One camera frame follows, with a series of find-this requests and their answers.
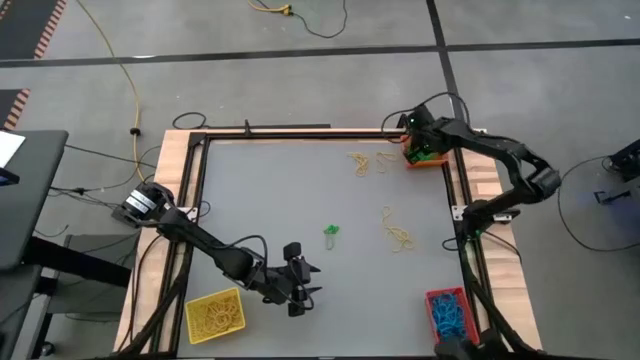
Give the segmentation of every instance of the white paper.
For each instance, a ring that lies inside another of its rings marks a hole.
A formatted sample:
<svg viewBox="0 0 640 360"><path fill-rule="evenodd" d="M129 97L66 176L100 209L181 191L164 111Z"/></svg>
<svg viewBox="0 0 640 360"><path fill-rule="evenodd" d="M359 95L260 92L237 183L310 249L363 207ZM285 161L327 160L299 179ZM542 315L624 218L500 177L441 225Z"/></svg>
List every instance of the white paper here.
<svg viewBox="0 0 640 360"><path fill-rule="evenodd" d="M22 142L24 142L24 136L0 131L0 167L7 166Z"/></svg>

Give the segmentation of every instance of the red basket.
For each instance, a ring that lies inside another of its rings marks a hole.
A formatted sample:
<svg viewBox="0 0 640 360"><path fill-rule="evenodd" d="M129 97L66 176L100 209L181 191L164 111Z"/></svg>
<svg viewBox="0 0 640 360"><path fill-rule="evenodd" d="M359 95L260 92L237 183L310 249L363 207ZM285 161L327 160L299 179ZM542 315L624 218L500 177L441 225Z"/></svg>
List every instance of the red basket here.
<svg viewBox="0 0 640 360"><path fill-rule="evenodd" d="M427 316L429 317L429 321L431 321L431 328L433 329L433 336L436 339L436 344L440 343L440 337L438 336L436 322L433 320L433 309L431 308L431 299L443 294L452 294L453 296L456 297L456 301L464 310L464 326L467 329L467 336L469 337L469 340L471 340L474 344L477 345L480 342L480 339L478 337L478 331L476 330L476 325L473 321L473 315L471 314L471 309L469 308L469 303L467 302L467 297L464 293L464 289L461 287L432 290L432 291L427 291L425 294L426 298L424 302L427 305Z"/></svg>

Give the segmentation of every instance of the black table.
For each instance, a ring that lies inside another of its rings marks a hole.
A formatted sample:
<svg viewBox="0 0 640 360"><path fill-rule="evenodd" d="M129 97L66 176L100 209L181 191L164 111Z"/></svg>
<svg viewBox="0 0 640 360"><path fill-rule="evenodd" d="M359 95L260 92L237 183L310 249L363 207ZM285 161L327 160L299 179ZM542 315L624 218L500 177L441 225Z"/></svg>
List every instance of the black table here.
<svg viewBox="0 0 640 360"><path fill-rule="evenodd" d="M0 359L11 357L34 293L51 295L57 281L43 267L126 288L126 267L32 236L62 158L66 131L16 131L26 139L6 169L20 177L0 187Z"/></svg>

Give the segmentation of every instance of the blue object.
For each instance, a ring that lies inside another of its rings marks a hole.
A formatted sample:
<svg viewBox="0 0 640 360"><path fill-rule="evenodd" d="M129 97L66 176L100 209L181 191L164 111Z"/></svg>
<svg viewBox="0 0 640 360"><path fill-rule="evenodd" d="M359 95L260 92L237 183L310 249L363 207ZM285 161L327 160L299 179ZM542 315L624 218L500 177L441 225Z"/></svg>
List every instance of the blue object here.
<svg viewBox="0 0 640 360"><path fill-rule="evenodd" d="M445 293L431 299L433 321L440 341L455 336L467 339L467 329L464 323L464 309L455 295Z"/></svg>

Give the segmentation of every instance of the orange striped tape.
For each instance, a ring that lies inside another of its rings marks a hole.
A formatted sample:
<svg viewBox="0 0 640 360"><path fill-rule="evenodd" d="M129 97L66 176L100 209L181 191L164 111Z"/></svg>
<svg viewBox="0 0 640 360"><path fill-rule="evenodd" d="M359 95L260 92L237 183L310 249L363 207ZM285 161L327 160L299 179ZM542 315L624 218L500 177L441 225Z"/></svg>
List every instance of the orange striped tape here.
<svg viewBox="0 0 640 360"><path fill-rule="evenodd" d="M40 40L38 41L38 45L35 50L33 50L34 59L42 59L45 51L47 51L47 47L49 46L49 42L51 41L51 37L53 36L53 32L56 31L56 27L62 18L62 13L64 9L67 7L66 0L58 0L56 2L56 6L49 17L49 21L47 25L45 25L44 30L42 30L42 35L40 35Z"/></svg>
<svg viewBox="0 0 640 360"><path fill-rule="evenodd" d="M27 99L29 99L29 94L31 91L29 89L22 89L16 95L16 99L13 101L13 105L9 110L9 115L4 121L4 125L2 126L3 130L15 130L18 125L18 119L20 119L20 115L22 115L22 111L24 107L27 105Z"/></svg>

